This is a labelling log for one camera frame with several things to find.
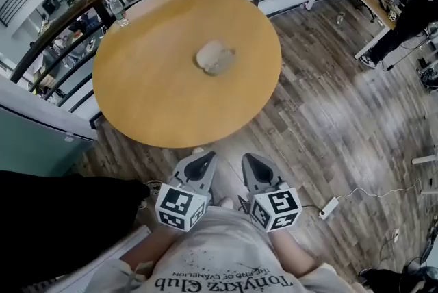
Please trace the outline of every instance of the round wooden table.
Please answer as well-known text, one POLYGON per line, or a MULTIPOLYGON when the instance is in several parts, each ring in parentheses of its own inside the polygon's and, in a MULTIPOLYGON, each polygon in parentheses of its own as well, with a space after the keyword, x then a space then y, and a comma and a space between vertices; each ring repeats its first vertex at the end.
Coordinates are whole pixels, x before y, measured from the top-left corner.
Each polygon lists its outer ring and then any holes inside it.
POLYGON ((145 144, 195 147, 249 122, 266 104, 281 69, 279 39, 247 0, 143 0, 114 23, 94 61, 93 87, 106 119, 145 144), (235 49, 219 76, 194 64, 211 40, 235 49))

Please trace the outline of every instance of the floor below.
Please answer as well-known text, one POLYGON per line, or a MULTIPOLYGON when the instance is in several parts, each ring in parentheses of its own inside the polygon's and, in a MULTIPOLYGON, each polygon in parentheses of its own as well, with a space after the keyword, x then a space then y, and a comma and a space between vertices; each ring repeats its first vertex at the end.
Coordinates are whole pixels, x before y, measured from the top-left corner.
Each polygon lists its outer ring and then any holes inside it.
MULTIPOLYGON (((213 182, 215 199, 246 196, 241 158, 255 152, 273 160, 303 205, 324 207, 339 195, 328 220, 305 208, 291 229, 295 238, 348 281, 362 268, 379 264, 379 250, 400 229, 399 241, 382 250, 381 268, 401 270, 417 257, 426 238, 436 196, 420 196, 420 188, 437 187, 434 163, 412 165, 411 159, 434 153, 431 125, 434 103, 415 72, 416 50, 392 71, 373 71, 354 54, 377 34, 380 25, 358 11, 351 0, 325 0, 311 12, 292 10, 271 18, 279 35, 283 67, 279 83, 263 110, 236 133, 204 146, 219 155, 213 182), (340 25, 336 18, 345 13, 340 25)), ((414 38, 406 47, 415 47, 414 38)), ((399 48, 386 60, 394 63, 409 50, 399 48)), ((104 118, 99 139, 78 163, 86 176, 165 181, 189 149, 160 149, 135 142, 104 118)), ((153 219, 145 210, 141 221, 153 219)))

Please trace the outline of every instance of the person's arm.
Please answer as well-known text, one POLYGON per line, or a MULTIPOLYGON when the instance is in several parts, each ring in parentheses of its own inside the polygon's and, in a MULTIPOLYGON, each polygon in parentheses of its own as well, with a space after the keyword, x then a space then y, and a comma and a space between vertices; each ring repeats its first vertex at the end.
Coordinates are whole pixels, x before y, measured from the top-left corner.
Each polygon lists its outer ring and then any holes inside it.
POLYGON ((180 231, 165 225, 158 225, 156 230, 143 241, 126 252, 120 260, 127 263, 132 271, 140 263, 153 262, 155 265, 181 234, 180 231))
POLYGON ((300 278, 319 266, 317 261, 299 246, 288 230, 273 231, 268 236, 284 271, 300 278))

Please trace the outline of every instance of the plastic bottle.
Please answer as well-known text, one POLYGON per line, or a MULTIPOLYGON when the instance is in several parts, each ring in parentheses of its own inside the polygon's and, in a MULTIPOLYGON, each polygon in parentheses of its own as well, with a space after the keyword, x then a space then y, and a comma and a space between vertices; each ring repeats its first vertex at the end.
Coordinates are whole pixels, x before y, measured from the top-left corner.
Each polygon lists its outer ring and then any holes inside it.
POLYGON ((341 12, 341 13, 339 13, 339 16, 337 16, 337 18, 336 18, 336 24, 341 24, 342 23, 342 21, 344 20, 344 17, 345 17, 345 13, 343 13, 343 12, 341 12))
POLYGON ((123 4, 119 0, 109 0, 109 8, 117 19, 117 23, 121 27, 126 27, 129 24, 126 12, 123 9, 123 4))

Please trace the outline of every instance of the power strip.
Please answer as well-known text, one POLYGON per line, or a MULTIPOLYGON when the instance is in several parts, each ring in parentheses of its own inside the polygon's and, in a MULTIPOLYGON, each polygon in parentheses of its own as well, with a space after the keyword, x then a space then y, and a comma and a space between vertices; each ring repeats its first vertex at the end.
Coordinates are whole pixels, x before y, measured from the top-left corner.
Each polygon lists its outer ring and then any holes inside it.
POLYGON ((322 212, 320 212, 320 218, 322 220, 327 219, 327 216, 331 214, 331 212, 336 208, 336 206, 339 204, 339 201, 333 197, 325 207, 322 208, 322 212))

